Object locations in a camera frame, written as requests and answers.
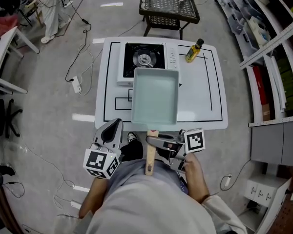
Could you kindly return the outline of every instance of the white table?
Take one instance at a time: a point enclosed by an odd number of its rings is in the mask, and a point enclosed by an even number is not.
[[[131,123],[132,87],[116,84],[120,41],[143,40],[144,37],[106,38],[101,58],[96,101],[95,127],[120,118],[124,131],[146,131],[147,126]],[[215,47],[204,44],[198,57],[186,63],[185,54],[194,42],[161,39],[178,44],[182,85],[179,88],[176,125],[162,126],[160,131],[202,128],[223,129],[228,126],[226,94]]]
[[[37,54],[39,53],[39,49],[35,45],[33,45],[31,43],[31,41],[28,40],[28,38],[21,31],[18,30],[17,27],[14,27],[13,29],[10,29],[8,32],[6,32],[1,37],[1,40],[0,40],[0,69],[2,66],[3,59],[5,57],[5,54],[8,51],[8,48],[10,48],[10,50],[14,51],[19,57],[21,57],[21,58],[24,57],[24,55],[20,51],[18,51],[16,48],[14,48],[11,45],[11,41],[12,41],[13,37],[15,36],[15,34],[18,35],[34,52],[36,52]],[[13,84],[11,84],[1,78],[0,78],[0,84],[3,85],[4,87],[8,88],[8,89],[5,89],[5,88],[0,87],[1,91],[6,92],[8,94],[12,94],[12,92],[9,89],[11,89],[12,91],[18,91],[22,94],[27,94],[27,90],[20,88],[18,86],[15,86],[15,85],[13,85]]]

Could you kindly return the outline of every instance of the human hand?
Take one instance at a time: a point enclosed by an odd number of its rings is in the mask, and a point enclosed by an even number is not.
[[[189,196],[202,203],[209,196],[209,190],[204,180],[201,163],[193,153],[185,157],[184,169]]]

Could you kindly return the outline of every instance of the black shoe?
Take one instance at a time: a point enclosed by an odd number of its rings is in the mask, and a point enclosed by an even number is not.
[[[134,132],[128,132],[128,135],[127,135],[128,143],[132,142],[135,139],[138,140],[138,137],[136,136],[136,134]]]

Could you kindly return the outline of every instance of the red cloth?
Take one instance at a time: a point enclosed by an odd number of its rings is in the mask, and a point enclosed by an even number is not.
[[[0,17],[0,37],[17,25],[18,25],[17,14],[13,14],[11,16],[6,16],[6,17]]]

